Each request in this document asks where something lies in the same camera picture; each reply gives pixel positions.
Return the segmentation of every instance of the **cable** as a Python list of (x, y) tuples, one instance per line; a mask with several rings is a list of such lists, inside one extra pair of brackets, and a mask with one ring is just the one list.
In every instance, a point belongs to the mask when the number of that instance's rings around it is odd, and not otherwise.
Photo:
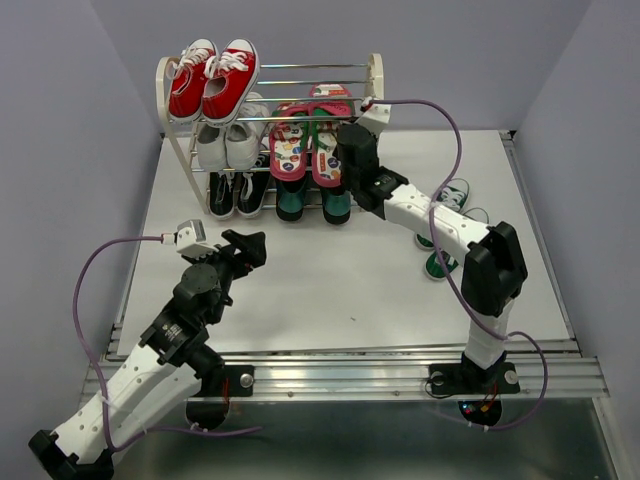
[[(429, 100), (420, 100), (420, 99), (380, 100), (380, 99), (374, 99), (374, 100), (371, 101), (371, 103), (372, 104), (380, 104), (380, 105), (426, 105), (427, 107), (431, 107), (431, 108), (437, 110), (438, 112), (440, 112), (447, 119), (447, 121), (451, 125), (451, 128), (453, 129), (453, 133), (454, 133), (454, 135), (456, 137), (456, 146), (457, 146), (456, 159), (454, 161), (453, 168), (451, 169), (451, 172), (449, 173), (449, 175), (447, 175), (447, 177), (440, 184), (440, 186), (438, 186), (438, 188), (436, 188), (436, 191), (431, 196), (431, 202), (429, 203), (429, 232), (431, 234), (431, 242), (434, 245), (434, 248), (435, 248), (435, 251), (436, 251), (436, 255), (438, 256), (438, 262), (442, 266), (442, 270), (444, 271), (445, 278), (447, 279), (447, 282), (449, 283), (449, 286), (451, 286), (451, 289), (453, 290), (453, 293), (455, 294), (456, 298), (460, 302), (460, 305), (462, 305), (462, 308), (464, 308), (464, 310), (467, 312), (469, 317), (471, 317), (471, 320), (473, 321), (473, 323), (475, 323), (483, 332), (487, 333), (488, 335), (491, 335), (493, 338), (496, 338), (498, 340), (505, 341), (508, 338), (515, 337), (515, 336), (524, 337), (531, 343), (531, 345), (533, 345), (533, 347), (538, 352), (538, 355), (540, 355), (540, 360), (542, 362), (542, 369), (543, 369), (543, 380), (542, 380), (542, 388), (540, 390), (540, 396), (538, 397), (535, 405), (531, 408), (531, 410), (528, 413), (523, 415), (518, 420), (515, 420), (513, 422), (507, 423), (505, 425), (498, 425), (498, 426), (494, 426), (494, 427), (489, 427), (488, 429), (489, 430), (500, 431), (500, 430), (508, 430), (510, 428), (517, 427), (517, 426), (523, 424), (524, 422), (526, 422), (529, 418), (531, 418), (538, 411), (538, 409), (540, 408), (540, 405), (542, 404), (542, 401), (544, 400), (544, 396), (547, 393), (547, 385), (549, 383), (549, 367), (547, 365), (547, 360), (546, 360), (546, 358), (544, 356), (544, 352), (542, 351), (542, 348), (540, 348), (540, 345), (531, 336), (529, 336), (528, 334), (526, 334), (524, 332), (520, 332), (520, 331), (515, 331), (515, 332), (511, 332), (511, 333), (509, 333), (507, 335), (500, 335), (498, 332), (495, 332), (491, 328), (489, 328), (486, 325), (484, 325), (478, 319), (478, 317), (476, 317), (475, 312), (471, 309), (469, 304), (466, 302), (466, 300), (462, 296), (462, 293), (458, 289), (458, 286), (455, 284), (455, 282), (453, 280), (453, 277), (451, 276), (451, 273), (449, 272), (449, 269), (446, 267), (446, 262), (444, 260), (444, 257), (442, 256), (442, 250), (440, 248), (440, 242), (438, 241), (438, 234), (437, 234), (437, 231), (436, 231), (435, 226), (434, 226), (435, 225), (435, 221), (434, 221), (434, 219), (435, 219), (435, 211), (434, 211), (434, 209), (435, 209), (435, 207), (437, 205), (437, 199), (438, 199), (438, 197), (440, 197), (440, 193), (442, 193), (442, 190), (453, 179), (453, 177), (455, 177), (456, 173), (458, 172), (458, 168), (460, 167), (460, 160), (462, 159), (462, 136), (460, 135), (460, 129), (458, 128), (458, 125), (456, 124), (456, 122), (453, 119), (453, 117), (449, 114), (449, 112), (447, 112), (440, 105), (438, 105), (436, 103), (433, 103), (433, 102), (430, 102)], [(446, 416), (446, 417), (448, 417), (450, 419), (458, 421), (458, 419), (456, 419), (456, 418), (449, 417), (447, 415), (444, 415), (444, 416)]]
[(102, 252), (107, 249), (111, 245), (116, 245), (119, 243), (131, 243), (131, 242), (162, 242), (162, 237), (130, 237), (130, 238), (117, 238), (115, 240), (111, 240), (96, 249), (95, 252), (91, 254), (91, 256), (87, 259), (86, 263), (82, 267), (80, 271), (80, 275), (78, 276), (78, 281), (76, 283), (76, 288), (73, 291), (73, 305), (72, 305), (72, 313), (73, 313), (73, 325), (76, 329), (76, 335), (78, 336), (78, 340), (84, 349), (84, 353), (87, 355), (91, 366), (96, 372), (98, 376), (98, 383), (100, 384), (100, 392), (105, 401), (102, 402), (102, 423), (104, 426), (104, 440), (107, 444), (107, 447), (111, 452), (117, 453), (122, 452), (133, 445), (135, 442), (145, 437), (148, 433), (157, 433), (157, 432), (174, 432), (174, 433), (186, 433), (189, 435), (198, 435), (201, 437), (234, 437), (238, 435), (245, 435), (248, 433), (254, 433), (258, 430), (262, 430), (262, 427), (252, 427), (245, 428), (242, 430), (234, 430), (231, 432), (204, 432), (200, 430), (189, 430), (187, 428), (178, 428), (178, 427), (152, 427), (148, 428), (146, 431), (142, 431), (132, 436), (126, 442), (124, 442), (120, 446), (116, 446), (113, 443), (113, 439), (111, 436), (111, 425), (109, 424), (109, 391), (107, 388), (107, 382), (104, 378), (104, 373), (102, 368), (100, 368), (100, 363), (98, 361), (98, 357), (95, 355), (89, 343), (84, 338), (84, 334), (82, 333), (82, 327), (80, 326), (80, 317), (78, 316), (78, 298), (80, 296), (80, 287), (82, 286), (82, 282), (84, 280), (85, 275), (87, 274), (87, 270), (89, 266), (93, 262), (93, 260)]

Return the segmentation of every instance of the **table top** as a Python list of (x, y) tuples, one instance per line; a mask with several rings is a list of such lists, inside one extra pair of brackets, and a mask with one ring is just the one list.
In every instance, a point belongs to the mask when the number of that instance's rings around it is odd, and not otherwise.
[[(509, 330), (524, 330), (539, 340), (570, 338), (498, 132), (467, 131), (462, 139), (457, 176), (471, 185), (465, 208), (484, 208), (493, 224), (511, 223), (529, 270)], [(186, 149), (188, 139), (180, 141)], [(451, 132), (385, 132), (379, 156), (381, 164), (430, 195), (452, 167), (455, 141)], [(196, 176), (206, 181), (206, 174)], [(340, 227), (327, 224), (320, 210), (305, 211), (295, 224), (280, 221), (274, 210), (251, 220), (235, 215), (218, 221), (202, 214), (165, 139), (144, 234), (174, 231), (190, 218), (203, 220), (212, 243), (222, 243), (220, 233), (229, 228), (267, 236), (267, 264), (233, 283), (233, 307), (225, 310), (220, 324), (209, 327), (219, 352), (435, 346), (467, 340), (466, 314), (446, 282), (424, 275), (429, 253), (415, 246), (411, 232), (358, 208)], [(172, 247), (141, 245), (119, 354), (127, 355), (138, 342), (187, 266)], [(453, 274), (458, 282), (461, 270)]]

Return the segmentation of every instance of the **purple cable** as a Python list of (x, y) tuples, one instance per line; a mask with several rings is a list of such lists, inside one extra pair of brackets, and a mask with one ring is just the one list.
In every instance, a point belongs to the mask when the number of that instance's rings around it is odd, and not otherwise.
[[(78, 281), (76, 283), (76, 288), (73, 291), (73, 324), (76, 328), (76, 334), (78, 335), (78, 340), (84, 349), (84, 353), (86, 353), (91, 366), (96, 372), (98, 376), (98, 383), (100, 384), (100, 392), (105, 400), (109, 400), (109, 391), (107, 389), (107, 382), (104, 378), (104, 373), (102, 372), (102, 368), (100, 368), (100, 363), (98, 361), (98, 357), (96, 357), (93, 350), (87, 343), (84, 338), (84, 334), (82, 333), (82, 327), (80, 326), (80, 318), (78, 317), (78, 298), (80, 296), (80, 287), (82, 286), (82, 281), (84, 280), (85, 275), (87, 274), (87, 270), (89, 266), (93, 262), (93, 260), (106, 248), (111, 245), (116, 245), (118, 243), (130, 243), (130, 242), (142, 242), (142, 241), (151, 241), (151, 242), (162, 242), (162, 237), (131, 237), (131, 238), (117, 238), (115, 240), (111, 240), (104, 245), (98, 247), (95, 252), (91, 254), (89, 259), (82, 267), (82, 271), (80, 272), (80, 276), (78, 277)], [(201, 437), (234, 437), (238, 435), (245, 435), (247, 433), (257, 432), (258, 430), (262, 430), (262, 427), (252, 427), (245, 428), (242, 430), (234, 430), (231, 432), (204, 432), (201, 430), (189, 430), (187, 428), (178, 428), (178, 427), (152, 427), (148, 428), (146, 432), (140, 432), (128, 439), (120, 446), (116, 446), (113, 443), (113, 439), (111, 437), (111, 426), (109, 424), (109, 405), (106, 402), (102, 402), (102, 423), (104, 426), (104, 439), (107, 444), (109, 450), (113, 453), (122, 452), (133, 445), (135, 442), (144, 437), (147, 433), (157, 433), (157, 432), (175, 432), (175, 433), (186, 433), (189, 435), (198, 435)]]
[[(547, 385), (549, 383), (549, 367), (547, 365), (547, 359), (544, 356), (544, 352), (542, 351), (542, 348), (540, 348), (540, 345), (528, 334), (524, 333), (524, 332), (511, 332), (505, 336), (500, 335), (498, 332), (492, 330), (491, 328), (487, 327), (486, 325), (484, 325), (482, 322), (480, 322), (480, 320), (478, 319), (478, 317), (476, 317), (475, 312), (471, 309), (471, 307), (469, 306), (469, 304), (466, 302), (466, 300), (464, 299), (464, 297), (462, 296), (462, 293), (460, 292), (460, 290), (458, 289), (458, 286), (455, 284), (453, 277), (451, 276), (451, 273), (449, 273), (449, 269), (446, 267), (446, 261), (442, 255), (442, 250), (440, 249), (440, 244), (438, 241), (438, 234), (437, 231), (435, 229), (435, 211), (434, 211), (434, 207), (436, 206), (437, 203), (437, 199), (438, 197), (440, 197), (440, 193), (442, 193), (442, 190), (444, 190), (444, 188), (447, 186), (447, 184), (453, 179), (453, 177), (455, 176), (455, 174), (458, 171), (458, 168), (460, 167), (460, 161), (462, 159), (462, 137), (460, 135), (460, 129), (458, 128), (458, 125), (456, 124), (455, 120), (453, 119), (453, 117), (451, 117), (451, 115), (449, 114), (449, 112), (447, 112), (444, 108), (442, 108), (440, 105), (430, 102), (428, 100), (420, 100), (420, 99), (406, 99), (406, 100), (372, 100), (371, 101), (372, 104), (380, 104), (380, 105), (426, 105), (428, 107), (434, 108), (436, 109), (438, 112), (440, 112), (449, 122), (449, 124), (451, 125), (451, 128), (453, 129), (453, 133), (456, 136), (456, 145), (457, 145), (457, 153), (456, 153), (456, 159), (455, 162), (453, 164), (453, 168), (451, 169), (451, 172), (449, 173), (449, 175), (447, 175), (447, 177), (444, 179), (444, 181), (440, 184), (440, 186), (438, 186), (438, 188), (436, 188), (436, 191), (433, 193), (433, 195), (431, 196), (431, 202), (429, 203), (429, 233), (431, 234), (431, 241), (433, 242), (433, 246), (435, 248), (436, 251), (436, 255), (438, 256), (438, 262), (440, 263), (440, 266), (442, 267), (442, 270), (444, 271), (445, 274), (445, 278), (447, 279), (447, 282), (449, 282), (449, 285), (451, 286), (451, 289), (453, 290), (453, 293), (455, 294), (456, 298), (458, 299), (458, 301), (460, 302), (460, 305), (462, 305), (462, 308), (464, 308), (464, 310), (467, 312), (467, 314), (469, 315), (469, 317), (471, 317), (471, 320), (473, 321), (473, 323), (475, 323), (483, 332), (491, 335), (493, 338), (496, 338), (498, 340), (507, 340), (509, 337), (515, 337), (515, 336), (521, 336), (521, 337), (525, 337), (532, 345), (533, 347), (536, 349), (536, 351), (538, 352), (538, 355), (540, 355), (540, 360), (542, 361), (542, 370), (543, 370), (543, 381), (542, 381), (542, 389), (540, 390), (540, 396), (538, 397), (538, 400), (536, 401), (535, 405), (531, 408), (531, 410), (529, 412), (527, 412), (525, 415), (523, 415), (522, 417), (520, 417), (518, 420), (515, 420), (513, 422), (509, 422), (505, 425), (498, 425), (495, 427), (489, 427), (489, 430), (496, 430), (496, 431), (501, 431), (501, 430), (508, 430), (510, 428), (514, 428), (517, 426), (522, 425), (524, 422), (526, 422), (529, 418), (531, 418), (540, 408), (540, 405), (542, 404), (542, 401), (544, 400), (544, 396), (547, 393)], [(444, 415), (444, 414), (440, 414), (440, 416), (443, 417), (447, 417), (451, 420), (455, 420), (457, 422), (460, 422), (459, 419), (457, 418), (453, 418), (453, 417), (449, 417), (448, 415)]]

